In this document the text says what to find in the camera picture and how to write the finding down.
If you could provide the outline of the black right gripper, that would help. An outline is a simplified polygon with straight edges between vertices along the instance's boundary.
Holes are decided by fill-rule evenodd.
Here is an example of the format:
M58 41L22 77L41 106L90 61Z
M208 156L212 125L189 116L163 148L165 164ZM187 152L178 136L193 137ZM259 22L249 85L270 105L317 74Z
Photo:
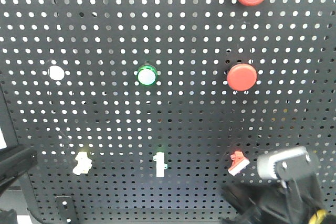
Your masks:
M335 223L335 215L325 209L316 175L280 184L231 185L224 188L223 197L238 217L221 223Z

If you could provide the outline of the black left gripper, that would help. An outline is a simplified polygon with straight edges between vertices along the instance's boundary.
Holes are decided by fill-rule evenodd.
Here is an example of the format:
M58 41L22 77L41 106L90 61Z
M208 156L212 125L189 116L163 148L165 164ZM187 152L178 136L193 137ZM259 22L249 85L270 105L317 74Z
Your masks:
M1 149L1 195L36 165L37 152L32 147L19 144Z

